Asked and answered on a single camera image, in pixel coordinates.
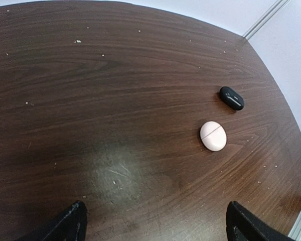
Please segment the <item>black object at edge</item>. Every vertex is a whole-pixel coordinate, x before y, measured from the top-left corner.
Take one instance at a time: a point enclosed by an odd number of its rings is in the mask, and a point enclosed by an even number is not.
[[[294,241],[266,225],[235,201],[227,207],[226,232],[229,241]]]
[[[87,208],[77,201],[41,228],[16,241],[84,241],[87,229]]]

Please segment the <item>wood grain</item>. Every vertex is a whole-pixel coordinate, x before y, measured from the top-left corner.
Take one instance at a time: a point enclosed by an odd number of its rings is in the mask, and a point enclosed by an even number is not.
[[[219,100],[224,85],[243,111]],[[227,132],[220,152],[199,139],[209,120]],[[288,234],[301,134],[253,48],[228,31],[122,3],[1,7],[0,240],[78,199],[88,241],[225,240],[232,200]]]

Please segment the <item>black oval object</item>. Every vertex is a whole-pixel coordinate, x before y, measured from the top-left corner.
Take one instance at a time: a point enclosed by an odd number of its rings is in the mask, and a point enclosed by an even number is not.
[[[221,100],[234,110],[244,108],[243,98],[230,87],[224,86],[219,92]]]

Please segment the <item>white panel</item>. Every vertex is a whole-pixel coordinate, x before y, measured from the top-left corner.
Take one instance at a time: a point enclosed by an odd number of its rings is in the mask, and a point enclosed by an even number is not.
[[[276,0],[118,0],[166,10],[208,22],[243,35]],[[0,6],[30,2],[0,0]]]
[[[249,42],[273,75],[301,130],[301,0],[292,0]]]

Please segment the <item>table top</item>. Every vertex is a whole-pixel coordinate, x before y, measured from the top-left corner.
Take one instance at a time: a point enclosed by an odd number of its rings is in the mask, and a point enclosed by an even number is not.
[[[235,112],[217,95],[245,100]],[[199,139],[219,122],[227,146]],[[243,38],[112,2],[0,7],[0,240],[72,202],[90,240],[225,240],[236,200],[288,234],[301,134]]]

